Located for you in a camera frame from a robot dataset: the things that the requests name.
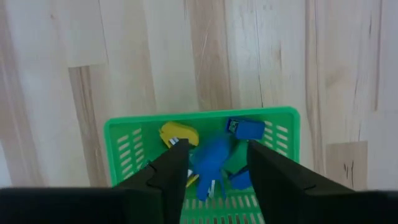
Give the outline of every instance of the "wood grain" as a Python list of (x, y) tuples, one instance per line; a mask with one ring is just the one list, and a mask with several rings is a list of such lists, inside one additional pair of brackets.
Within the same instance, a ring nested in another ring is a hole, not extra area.
[(43, 184), (3, 0), (0, 0), (0, 148), (1, 185)]
[(374, 110), (380, 1), (317, 1), (326, 144), (360, 141)]
[(326, 145), (326, 177), (354, 190), (367, 189), (368, 142)]
[(152, 114), (156, 100), (141, 0), (100, 0), (109, 59), (111, 116)]
[(7, 167), (7, 158), (0, 141), (0, 187), (12, 186), (10, 172)]
[(190, 18), (182, 0), (145, 0), (158, 113), (198, 111)]
[(106, 63), (98, 0), (55, 0), (68, 67)]
[(318, 42), (317, 42), (317, 1), (306, 1), (306, 54), (305, 54), (305, 92), (307, 118), (310, 129), (310, 139), (313, 151), (313, 169), (325, 175), (325, 133), (322, 131), (322, 115), (325, 113), (325, 89), (319, 85), (324, 82), (318, 72)]
[(224, 0), (186, 1), (200, 109), (230, 109)]
[(69, 68), (69, 74), (90, 186), (104, 187), (107, 186), (103, 164), (103, 154), (106, 153), (98, 136), (91, 90), (91, 77), (95, 74), (91, 74), (89, 66)]
[(300, 163), (313, 168), (305, 106), (305, 1), (256, 1), (264, 107), (289, 105), (301, 116)]
[(369, 118), (369, 189), (398, 189), (397, 112), (378, 112)]
[(379, 70), (379, 111), (398, 111), (398, 24), (396, 12), (398, 2), (383, 0), (380, 33), (380, 70)]
[(15, 102), (26, 106), (40, 164), (32, 172), (41, 173), (46, 186), (89, 185), (54, 2), (12, 0), (6, 6), (25, 96)]
[(262, 107), (256, 1), (225, 2), (233, 108)]

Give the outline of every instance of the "blue plastic object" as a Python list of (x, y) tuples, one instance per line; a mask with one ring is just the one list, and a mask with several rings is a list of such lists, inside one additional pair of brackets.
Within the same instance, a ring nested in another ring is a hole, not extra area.
[(231, 186), (233, 189), (244, 190), (252, 186), (249, 169), (243, 169), (237, 174), (229, 176), (228, 179), (231, 181)]
[(192, 154), (193, 171), (199, 174), (197, 198), (205, 201), (212, 180), (221, 184), (223, 197), (226, 197), (221, 168), (231, 152), (231, 135), (220, 134), (198, 146)]
[(226, 131), (240, 140), (262, 139), (265, 128), (264, 122), (250, 119), (229, 118), (226, 123)]

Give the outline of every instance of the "green plastic piece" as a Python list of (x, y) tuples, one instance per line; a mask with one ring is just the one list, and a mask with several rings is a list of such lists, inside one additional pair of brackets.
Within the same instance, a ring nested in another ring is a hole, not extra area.
[[(104, 138), (108, 155), (112, 185), (116, 185), (153, 161), (167, 149), (159, 136), (159, 129), (168, 121), (176, 121), (195, 128), (202, 142), (217, 132), (225, 132), (229, 117), (244, 117), (266, 122), (261, 144), (299, 162), (300, 115), (291, 107), (258, 108), (248, 110), (207, 111), (185, 114), (163, 114), (156, 116), (135, 116), (113, 118), (104, 126)], [(231, 169), (239, 169), (241, 164), (230, 164)], [(182, 209), (181, 223), (228, 223), (233, 214), (244, 223), (244, 215), (256, 223), (262, 223), (261, 211), (251, 188), (233, 190), (225, 180), (226, 200), (221, 197), (220, 186), (216, 184), (215, 197), (206, 202), (196, 198), (195, 184), (187, 188)]]
[(248, 163), (246, 161), (246, 156), (248, 154), (248, 142), (239, 141), (237, 145), (233, 148), (232, 154), (224, 164), (224, 170), (235, 174)]

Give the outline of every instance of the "white object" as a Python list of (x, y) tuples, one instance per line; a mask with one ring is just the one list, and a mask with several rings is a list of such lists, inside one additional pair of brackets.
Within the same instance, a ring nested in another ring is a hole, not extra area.
[(213, 198), (213, 197), (214, 197), (214, 188), (215, 188), (215, 185), (216, 185), (216, 180), (212, 180), (212, 181), (211, 181), (211, 187), (210, 187), (209, 190), (208, 190), (209, 198)]

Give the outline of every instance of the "yellow object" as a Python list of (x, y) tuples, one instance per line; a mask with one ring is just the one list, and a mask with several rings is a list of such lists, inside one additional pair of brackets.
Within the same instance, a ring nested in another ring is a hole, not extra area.
[(199, 178), (199, 174), (189, 177), (185, 188), (188, 188), (195, 180), (197, 180), (197, 178)]
[(162, 126), (159, 132), (163, 142), (169, 148), (172, 147), (169, 140), (174, 137), (179, 139), (188, 139), (189, 143), (194, 146), (198, 146), (199, 144), (198, 132), (194, 128), (191, 128), (183, 124), (178, 124), (176, 122), (169, 121)]

